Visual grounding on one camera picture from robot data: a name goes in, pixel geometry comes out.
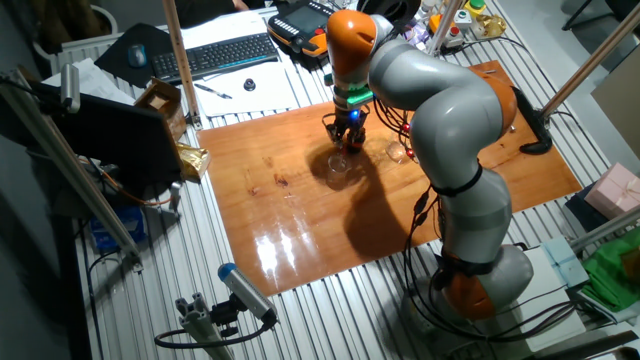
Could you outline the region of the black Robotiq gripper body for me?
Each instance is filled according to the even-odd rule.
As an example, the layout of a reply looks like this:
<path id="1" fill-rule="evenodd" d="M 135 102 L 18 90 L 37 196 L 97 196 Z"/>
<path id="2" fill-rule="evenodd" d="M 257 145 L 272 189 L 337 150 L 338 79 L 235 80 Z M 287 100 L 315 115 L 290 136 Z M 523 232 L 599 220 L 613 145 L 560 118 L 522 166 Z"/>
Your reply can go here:
<path id="1" fill-rule="evenodd" d="M 358 131 L 364 127 L 369 114 L 370 108 L 368 105 L 351 110 L 336 108 L 334 111 L 334 130 L 337 133 L 346 133 L 348 130 Z"/>

